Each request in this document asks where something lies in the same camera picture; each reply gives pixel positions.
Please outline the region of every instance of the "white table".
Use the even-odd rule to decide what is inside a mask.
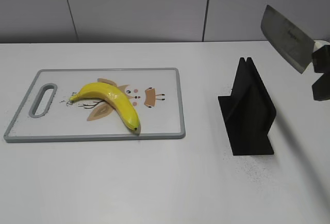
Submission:
[[[269,133],[274,156],[232,156],[217,96],[230,94],[242,56],[254,60],[280,117]],[[311,65],[300,75],[268,42],[2,44],[0,62],[1,134],[39,69],[125,67],[179,69],[187,133],[2,139],[0,223],[329,223],[330,101],[313,101],[320,75]]]

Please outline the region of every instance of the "gray wall panel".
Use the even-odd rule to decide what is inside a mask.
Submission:
[[[265,40],[260,23],[266,4],[312,38],[330,37],[330,0],[210,0],[205,41]]]
[[[67,0],[0,0],[0,43],[76,42]]]
[[[206,0],[69,0],[80,42],[201,41]]]

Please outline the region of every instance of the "gray cutting board rim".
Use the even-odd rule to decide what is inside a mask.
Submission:
[[[40,74],[44,72],[125,72],[125,71],[174,71],[175,72],[175,81],[176,81],[176,95],[178,101],[178,112],[179,112],[179,132],[172,133],[141,133],[140,135],[136,134],[93,134],[93,135],[31,135],[31,136],[13,136],[10,135],[10,131],[14,126],[17,117],[19,116],[22,108],[24,107],[25,102],[27,101],[32,89],[34,88]],[[185,124],[183,116],[183,105],[182,105],[182,96],[180,89],[180,78],[179,71],[177,68],[166,67],[166,68],[95,68],[95,69],[46,69],[39,70],[32,81],[29,89],[27,90],[19,108],[17,109],[12,121],[10,122],[5,134],[4,139],[8,143],[21,143],[21,142],[72,142],[72,141],[104,141],[104,140],[149,140],[149,139],[181,139],[185,137]]]

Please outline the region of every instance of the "banana stem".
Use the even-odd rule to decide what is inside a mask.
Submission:
[[[69,101],[75,102],[79,100],[79,94],[75,94],[73,96],[70,97]]]

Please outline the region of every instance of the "cutting board handle hole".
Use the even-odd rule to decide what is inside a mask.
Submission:
[[[45,115],[51,106],[56,90],[57,85],[54,83],[42,86],[30,108],[29,116],[37,118]]]

